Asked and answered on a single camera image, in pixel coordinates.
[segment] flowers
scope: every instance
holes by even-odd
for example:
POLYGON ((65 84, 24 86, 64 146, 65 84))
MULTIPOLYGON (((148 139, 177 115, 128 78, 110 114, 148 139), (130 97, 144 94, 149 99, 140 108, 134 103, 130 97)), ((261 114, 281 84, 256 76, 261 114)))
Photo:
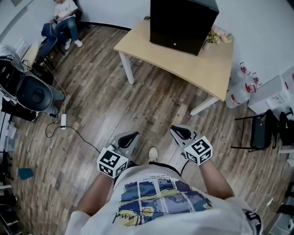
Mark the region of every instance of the flowers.
POLYGON ((219 44, 220 42, 231 42, 233 40, 233 36, 228 34, 224 30, 220 29, 216 25, 213 25, 208 36, 207 41, 209 43, 219 44))

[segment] white t-shirt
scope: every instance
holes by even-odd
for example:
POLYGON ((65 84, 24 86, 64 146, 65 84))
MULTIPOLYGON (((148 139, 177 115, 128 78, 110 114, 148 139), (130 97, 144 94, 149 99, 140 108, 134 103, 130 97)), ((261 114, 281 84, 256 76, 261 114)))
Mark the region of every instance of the white t-shirt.
POLYGON ((174 171, 148 165, 125 170, 110 201, 94 216, 73 212, 66 235, 240 235, 260 231, 259 216, 245 201, 209 196, 186 184, 174 171))
MULTIPOLYGON (((64 3, 61 4, 56 4, 55 6, 55 16, 58 17, 65 17, 68 13, 77 10, 78 7, 74 3, 73 0, 65 0, 64 3)), ((64 18, 64 20, 70 18, 70 17, 75 17, 75 15, 69 16, 64 18)))

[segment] person sitting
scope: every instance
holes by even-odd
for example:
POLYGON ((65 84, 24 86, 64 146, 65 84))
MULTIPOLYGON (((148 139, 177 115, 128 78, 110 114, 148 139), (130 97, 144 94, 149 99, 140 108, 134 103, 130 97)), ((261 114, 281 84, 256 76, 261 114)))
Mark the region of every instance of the person sitting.
POLYGON ((54 29, 55 35, 60 43, 65 44, 65 50, 70 46, 72 39, 74 43, 81 47, 83 43, 78 38, 77 25, 75 23, 75 12, 78 7, 73 0, 56 0, 55 6, 55 19, 57 25, 54 29), (72 39, 68 39, 62 32, 68 27, 72 39))

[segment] power strip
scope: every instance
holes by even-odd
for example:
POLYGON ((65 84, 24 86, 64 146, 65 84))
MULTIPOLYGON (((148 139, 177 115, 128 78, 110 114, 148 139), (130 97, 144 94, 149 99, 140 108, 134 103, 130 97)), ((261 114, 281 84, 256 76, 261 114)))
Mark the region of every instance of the power strip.
POLYGON ((66 126, 66 118, 67 118, 66 114, 61 115, 61 126, 66 126))

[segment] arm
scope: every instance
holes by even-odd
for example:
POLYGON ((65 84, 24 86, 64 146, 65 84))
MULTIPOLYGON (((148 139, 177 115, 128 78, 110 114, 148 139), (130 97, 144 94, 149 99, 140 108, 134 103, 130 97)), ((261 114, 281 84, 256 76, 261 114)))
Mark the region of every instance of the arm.
POLYGON ((211 160, 200 165, 200 172, 209 195, 223 200, 235 196, 232 188, 211 160))
POLYGON ((70 13, 68 13, 67 15, 65 15, 64 17, 59 17, 59 18, 57 18, 56 20, 57 20, 58 22, 63 21, 66 17, 69 17, 69 16, 73 15, 77 10, 78 10, 78 9, 75 9, 75 10, 71 11, 70 13))
POLYGON ((78 203, 77 211, 95 215, 104 205, 113 179, 99 173, 78 203))

